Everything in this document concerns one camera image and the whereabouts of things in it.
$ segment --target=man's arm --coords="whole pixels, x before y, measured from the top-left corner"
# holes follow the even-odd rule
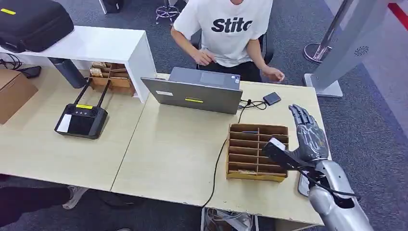
[[[246,45],[246,52],[259,70],[265,69],[268,66],[262,57],[261,45],[259,44],[258,39],[249,40],[248,44]]]
[[[261,45],[258,39],[249,40],[246,45],[246,52],[253,60],[255,65],[262,71],[262,73],[271,81],[282,81],[285,75],[278,69],[268,66],[262,57]]]
[[[189,56],[191,56],[197,64],[207,66],[210,64],[210,62],[215,62],[215,58],[212,54],[196,49],[191,42],[186,39],[181,32],[176,31],[174,27],[171,28],[170,33],[177,45],[179,45]]]

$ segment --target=white shelf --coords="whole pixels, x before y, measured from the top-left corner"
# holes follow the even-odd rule
[[[0,52],[12,53],[3,48]],[[155,77],[156,68],[144,30],[129,30],[90,26],[75,26],[72,33],[43,52],[23,52],[19,55],[101,61],[125,64],[136,94],[145,102],[148,89],[140,77]],[[29,64],[42,65],[44,60],[30,59]]]

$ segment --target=man's hand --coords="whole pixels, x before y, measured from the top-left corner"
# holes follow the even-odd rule
[[[196,50],[191,57],[198,65],[207,66],[210,62],[215,62],[214,55],[207,50]]]
[[[285,78],[285,75],[280,70],[267,65],[261,71],[264,76],[274,82],[281,82]]]

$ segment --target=laptop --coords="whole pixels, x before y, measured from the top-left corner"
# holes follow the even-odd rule
[[[242,96],[240,76],[175,67],[169,80],[141,80],[161,104],[236,114]]]

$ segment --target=white label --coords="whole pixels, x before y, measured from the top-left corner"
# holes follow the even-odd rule
[[[173,93],[167,92],[167,91],[159,91],[159,90],[157,90],[156,92],[157,92],[157,94],[159,94],[159,95],[173,96]]]
[[[63,119],[61,120],[60,125],[58,126],[57,131],[68,132],[70,122],[71,122],[71,115],[65,114]]]
[[[275,138],[272,138],[272,139],[269,140],[269,142],[271,142],[272,144],[277,146],[282,151],[285,151],[285,145],[283,143],[281,143],[279,140],[277,140]]]

